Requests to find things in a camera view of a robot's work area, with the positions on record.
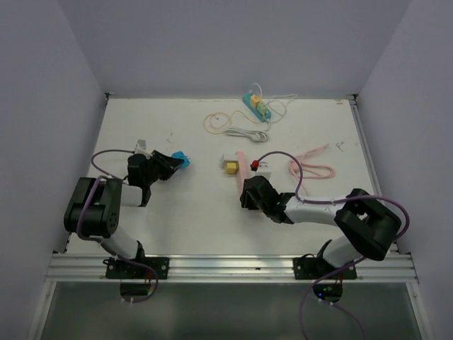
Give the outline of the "blue plug adapter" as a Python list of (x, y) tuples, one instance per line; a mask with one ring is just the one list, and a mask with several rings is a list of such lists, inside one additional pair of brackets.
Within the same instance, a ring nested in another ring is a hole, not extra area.
[(182, 164), (180, 166), (181, 169), (185, 169), (190, 166), (190, 159), (184, 152), (177, 151), (174, 152), (171, 156), (182, 161)]

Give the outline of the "pink power strip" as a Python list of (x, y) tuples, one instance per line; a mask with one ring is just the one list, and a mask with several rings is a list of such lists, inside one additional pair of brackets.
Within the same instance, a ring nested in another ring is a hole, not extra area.
[(236, 173), (236, 183), (239, 195), (243, 192), (244, 181), (250, 177), (250, 166), (243, 152), (238, 151), (236, 153), (239, 170)]

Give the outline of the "yellow plug adapter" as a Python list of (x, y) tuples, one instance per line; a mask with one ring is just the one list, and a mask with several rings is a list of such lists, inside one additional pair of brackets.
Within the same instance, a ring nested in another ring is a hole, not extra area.
[(227, 174), (234, 175), (239, 171), (239, 164), (237, 162), (227, 162), (224, 165), (224, 170)]

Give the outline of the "white plug adapter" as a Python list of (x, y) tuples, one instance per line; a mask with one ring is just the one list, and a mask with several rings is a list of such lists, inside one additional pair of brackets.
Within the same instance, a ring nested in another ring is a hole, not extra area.
[(237, 163), (238, 157), (236, 153), (223, 153), (220, 158), (219, 165), (223, 168), (226, 163)]

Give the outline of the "teal power strip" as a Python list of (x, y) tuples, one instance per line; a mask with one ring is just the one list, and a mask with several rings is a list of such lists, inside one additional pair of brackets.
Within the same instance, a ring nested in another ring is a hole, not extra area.
[(271, 119), (271, 112), (260, 96), (252, 93), (245, 93), (242, 97), (243, 103), (261, 122), (268, 122)]

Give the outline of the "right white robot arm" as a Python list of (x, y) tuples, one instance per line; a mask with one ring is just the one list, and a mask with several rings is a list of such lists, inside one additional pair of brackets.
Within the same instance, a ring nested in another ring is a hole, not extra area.
[(331, 278), (340, 268), (365, 257), (384, 260), (401, 228), (401, 219), (382, 199), (356, 188), (344, 198), (310, 200), (294, 193), (278, 193), (263, 176), (244, 181), (241, 207), (260, 210), (273, 222), (310, 222), (338, 227), (342, 237), (328, 240), (315, 257), (303, 256), (300, 267), (312, 278)]

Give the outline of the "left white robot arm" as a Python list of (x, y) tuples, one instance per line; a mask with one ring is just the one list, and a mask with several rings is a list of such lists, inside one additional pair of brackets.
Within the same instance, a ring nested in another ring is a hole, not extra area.
[(190, 161), (182, 152), (171, 156), (156, 150), (129, 153), (125, 178), (107, 173), (79, 178), (64, 214), (64, 228), (79, 239), (100, 244), (123, 261), (122, 269), (128, 276), (139, 278), (146, 272), (147, 260), (142, 244), (120, 226), (120, 208), (147, 206), (151, 185), (169, 180)]

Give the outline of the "green plug on teal strip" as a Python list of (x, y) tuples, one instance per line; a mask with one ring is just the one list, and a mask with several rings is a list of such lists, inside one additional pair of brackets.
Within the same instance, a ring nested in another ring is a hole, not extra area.
[(266, 115), (268, 112), (268, 108), (264, 102), (260, 102), (256, 108), (256, 110), (261, 114), (261, 115)]

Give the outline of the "yellow plug on teal strip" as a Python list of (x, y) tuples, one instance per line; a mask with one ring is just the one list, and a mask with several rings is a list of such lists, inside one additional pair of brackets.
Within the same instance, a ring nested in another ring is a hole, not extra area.
[(261, 102), (261, 98), (259, 96), (256, 96), (256, 95), (252, 95), (251, 98), (250, 98), (250, 105), (253, 107), (253, 108), (257, 108), (258, 104)]

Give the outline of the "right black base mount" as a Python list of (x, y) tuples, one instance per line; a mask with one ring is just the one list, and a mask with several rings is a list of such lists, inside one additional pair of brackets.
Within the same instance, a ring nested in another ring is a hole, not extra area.
[[(320, 277), (327, 275), (335, 270), (335, 268), (323, 259), (318, 259), (313, 254), (305, 254), (303, 256), (292, 259), (292, 268), (294, 278), (296, 280), (317, 280)], [(329, 276), (331, 280), (355, 280), (357, 272), (354, 266), (348, 267), (340, 273)]]

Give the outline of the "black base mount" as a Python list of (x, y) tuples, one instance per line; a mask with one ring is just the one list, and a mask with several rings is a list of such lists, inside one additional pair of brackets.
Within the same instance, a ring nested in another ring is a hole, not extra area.
[[(296, 280), (317, 280), (320, 277), (327, 275), (335, 270), (335, 268), (323, 259), (318, 259), (313, 254), (305, 254), (303, 256), (292, 259), (292, 268), (294, 278)], [(354, 266), (348, 267), (340, 273), (329, 276), (331, 280), (355, 280), (357, 272)]]
[(170, 268), (168, 257), (145, 257), (140, 264), (130, 264), (110, 257), (103, 260), (106, 265), (105, 277), (107, 279), (134, 280), (157, 278), (166, 280)]

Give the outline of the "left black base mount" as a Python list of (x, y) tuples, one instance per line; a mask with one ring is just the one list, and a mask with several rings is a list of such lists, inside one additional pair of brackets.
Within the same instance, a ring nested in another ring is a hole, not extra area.
[(134, 280), (157, 278), (166, 280), (170, 268), (168, 257), (145, 257), (140, 264), (130, 264), (110, 257), (103, 260), (106, 265), (105, 277), (107, 279)]

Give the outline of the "aluminium front rail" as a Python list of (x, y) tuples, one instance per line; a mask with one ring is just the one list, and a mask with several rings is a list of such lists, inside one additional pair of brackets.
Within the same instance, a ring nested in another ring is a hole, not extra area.
[[(164, 283), (303, 283), (293, 269), (293, 255), (191, 256), (170, 255)], [(47, 282), (106, 282), (106, 255), (55, 254), (45, 276)], [(416, 283), (418, 276), (409, 255), (390, 253), (381, 261), (365, 260), (355, 266), (351, 283)]]

